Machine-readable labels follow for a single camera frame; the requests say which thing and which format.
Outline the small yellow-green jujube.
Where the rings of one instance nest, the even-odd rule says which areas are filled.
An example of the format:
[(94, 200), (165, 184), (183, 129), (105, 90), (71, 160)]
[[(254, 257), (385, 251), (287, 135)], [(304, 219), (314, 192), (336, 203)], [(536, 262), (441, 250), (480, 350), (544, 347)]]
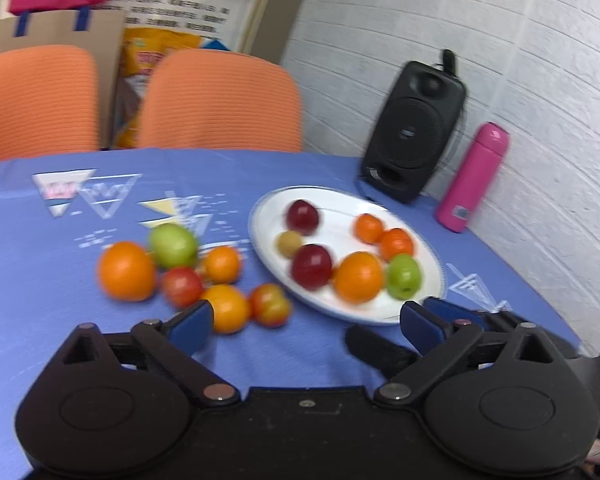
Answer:
[(279, 255), (289, 260), (294, 258), (294, 255), (303, 245), (303, 236), (293, 230), (281, 232), (275, 241), (275, 247)]

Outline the yellow snack bag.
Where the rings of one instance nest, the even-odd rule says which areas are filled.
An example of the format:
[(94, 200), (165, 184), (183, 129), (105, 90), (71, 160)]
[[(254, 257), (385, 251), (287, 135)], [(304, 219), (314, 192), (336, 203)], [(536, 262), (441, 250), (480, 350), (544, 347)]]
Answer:
[(124, 150), (136, 147), (140, 106), (152, 72), (166, 56), (187, 49), (228, 51), (228, 47), (220, 40), (187, 32), (151, 27), (129, 28), (125, 31), (110, 148)]

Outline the brown paper bag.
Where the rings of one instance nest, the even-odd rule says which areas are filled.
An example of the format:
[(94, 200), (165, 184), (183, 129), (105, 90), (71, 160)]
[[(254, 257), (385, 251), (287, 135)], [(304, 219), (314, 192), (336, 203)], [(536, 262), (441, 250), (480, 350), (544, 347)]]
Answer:
[(0, 20), (0, 53), (61, 44), (87, 51), (98, 73), (99, 146), (110, 143), (114, 124), (125, 13), (120, 10), (61, 10), (25, 13)]

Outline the dark red plum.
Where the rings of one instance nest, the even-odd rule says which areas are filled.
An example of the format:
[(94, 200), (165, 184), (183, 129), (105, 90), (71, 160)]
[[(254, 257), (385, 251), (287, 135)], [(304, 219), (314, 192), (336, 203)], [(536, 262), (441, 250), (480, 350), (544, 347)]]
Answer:
[(312, 235), (320, 225), (320, 212), (306, 200), (295, 200), (286, 211), (286, 227), (302, 235)]
[(332, 278), (332, 255), (322, 245), (301, 246), (291, 260), (290, 276), (307, 290), (317, 290)]

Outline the large orange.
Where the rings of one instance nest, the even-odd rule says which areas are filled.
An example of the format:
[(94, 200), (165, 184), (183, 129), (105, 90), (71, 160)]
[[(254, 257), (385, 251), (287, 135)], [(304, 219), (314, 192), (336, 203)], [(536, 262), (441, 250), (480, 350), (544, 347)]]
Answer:
[(347, 255), (332, 277), (336, 295), (348, 304), (366, 304), (381, 292), (384, 285), (384, 269), (370, 252)]
[(97, 277), (102, 291), (118, 301), (145, 301), (157, 287), (155, 263), (134, 242), (117, 242), (108, 247), (99, 258)]

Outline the small orange tangerine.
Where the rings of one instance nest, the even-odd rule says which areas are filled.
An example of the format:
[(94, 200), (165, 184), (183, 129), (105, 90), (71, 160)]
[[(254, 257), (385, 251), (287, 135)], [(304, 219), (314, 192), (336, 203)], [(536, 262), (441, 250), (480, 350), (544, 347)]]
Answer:
[(212, 284), (233, 284), (242, 273), (242, 258), (234, 247), (212, 248), (202, 259), (207, 281)]

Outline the right orange chair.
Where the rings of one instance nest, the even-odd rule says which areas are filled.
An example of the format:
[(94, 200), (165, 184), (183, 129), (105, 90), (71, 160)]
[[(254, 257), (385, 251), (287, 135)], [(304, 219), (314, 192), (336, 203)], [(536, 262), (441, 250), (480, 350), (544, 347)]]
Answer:
[(301, 151), (302, 103), (283, 67), (228, 51), (176, 51), (148, 80), (140, 148)]

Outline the red-yellow apple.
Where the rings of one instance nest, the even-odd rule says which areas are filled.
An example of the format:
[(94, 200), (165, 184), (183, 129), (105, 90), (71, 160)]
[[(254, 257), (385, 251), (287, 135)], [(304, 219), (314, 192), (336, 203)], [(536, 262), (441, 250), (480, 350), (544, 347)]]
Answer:
[(283, 289), (273, 283), (262, 284), (249, 296), (251, 317), (268, 328), (284, 326), (292, 313), (292, 303)]

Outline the small yellow orange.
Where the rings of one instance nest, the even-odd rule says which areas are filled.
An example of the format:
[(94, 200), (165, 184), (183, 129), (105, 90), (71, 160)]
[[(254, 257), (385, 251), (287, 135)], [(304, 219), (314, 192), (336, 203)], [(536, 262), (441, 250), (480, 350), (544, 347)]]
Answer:
[(235, 286), (212, 285), (202, 293), (201, 298), (211, 304), (215, 333), (238, 333), (248, 324), (251, 316), (248, 300)]

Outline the green apple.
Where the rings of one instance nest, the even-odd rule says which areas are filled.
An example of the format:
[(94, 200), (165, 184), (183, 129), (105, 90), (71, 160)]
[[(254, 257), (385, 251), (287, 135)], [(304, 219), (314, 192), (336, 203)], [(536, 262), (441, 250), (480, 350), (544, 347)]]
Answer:
[(396, 299), (413, 298), (422, 286), (422, 268), (410, 255), (396, 255), (388, 264), (386, 289)]
[(151, 229), (148, 249), (156, 265), (163, 270), (186, 266), (194, 268), (198, 262), (197, 237), (174, 223), (165, 223)]

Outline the small orange mandarin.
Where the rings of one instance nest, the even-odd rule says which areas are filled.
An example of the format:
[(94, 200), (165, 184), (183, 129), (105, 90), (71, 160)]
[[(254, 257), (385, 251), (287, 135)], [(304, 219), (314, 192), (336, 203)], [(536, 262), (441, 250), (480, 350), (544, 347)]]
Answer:
[(377, 244), (384, 232), (384, 222), (372, 214), (360, 214), (353, 223), (354, 236), (365, 244)]

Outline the orange chair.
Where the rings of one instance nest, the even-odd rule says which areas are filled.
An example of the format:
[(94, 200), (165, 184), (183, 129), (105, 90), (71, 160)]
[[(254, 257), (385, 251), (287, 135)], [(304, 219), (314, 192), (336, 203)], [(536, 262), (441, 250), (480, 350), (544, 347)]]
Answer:
[(176, 51), (148, 80), (140, 148), (301, 151), (302, 103), (283, 67), (228, 51)]
[(0, 162), (99, 148), (94, 58), (73, 46), (0, 53)]

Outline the pink thermos bottle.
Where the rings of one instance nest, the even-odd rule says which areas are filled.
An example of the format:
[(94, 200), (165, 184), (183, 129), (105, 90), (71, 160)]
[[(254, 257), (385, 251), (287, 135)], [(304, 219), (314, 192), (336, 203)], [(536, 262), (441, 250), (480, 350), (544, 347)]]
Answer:
[(509, 147), (509, 134), (494, 122), (477, 131), (434, 218), (445, 229), (462, 232), (486, 195)]

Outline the black speaker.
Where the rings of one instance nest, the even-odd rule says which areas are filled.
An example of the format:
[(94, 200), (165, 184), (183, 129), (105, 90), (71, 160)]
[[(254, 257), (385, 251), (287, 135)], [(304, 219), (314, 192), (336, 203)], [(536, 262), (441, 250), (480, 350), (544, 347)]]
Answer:
[(400, 203), (417, 198), (440, 162), (466, 96), (453, 51), (442, 50), (438, 66), (406, 63), (370, 136), (362, 179)]

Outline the red apple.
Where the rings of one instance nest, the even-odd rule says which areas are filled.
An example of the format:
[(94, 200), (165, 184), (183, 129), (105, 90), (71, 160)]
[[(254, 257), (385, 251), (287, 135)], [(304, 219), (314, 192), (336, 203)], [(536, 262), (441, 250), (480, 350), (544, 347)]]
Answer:
[(204, 283), (196, 271), (180, 266), (162, 274), (161, 291), (172, 307), (186, 309), (199, 300)]

